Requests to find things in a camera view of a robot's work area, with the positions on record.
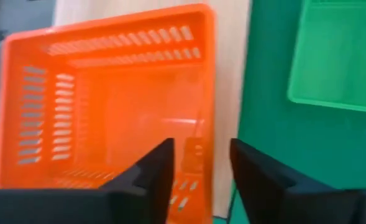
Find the gray floor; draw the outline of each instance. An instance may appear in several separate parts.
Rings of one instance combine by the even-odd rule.
[[[55,0],[0,0],[0,29],[10,34],[49,27],[54,4]]]

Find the green plastic basket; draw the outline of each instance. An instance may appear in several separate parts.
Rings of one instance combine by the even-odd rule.
[[[366,111],[366,0],[304,2],[288,97]]]

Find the wooden board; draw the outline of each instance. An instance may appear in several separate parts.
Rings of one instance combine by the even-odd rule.
[[[202,0],[57,0],[53,24],[171,7]],[[237,136],[248,22],[252,0],[207,0],[216,12],[216,108],[213,215],[226,218],[231,199],[232,174],[229,140]]]

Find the orange plastic basket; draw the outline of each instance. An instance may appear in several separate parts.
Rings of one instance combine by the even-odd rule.
[[[211,223],[214,18],[192,4],[13,34],[0,188],[97,188],[175,138],[169,223]]]

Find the basket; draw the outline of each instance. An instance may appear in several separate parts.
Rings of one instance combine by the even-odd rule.
[[[288,96],[366,111],[366,1],[307,0]]]
[[[93,189],[175,138],[170,223],[211,223],[214,18],[178,6],[9,36],[0,188]]]

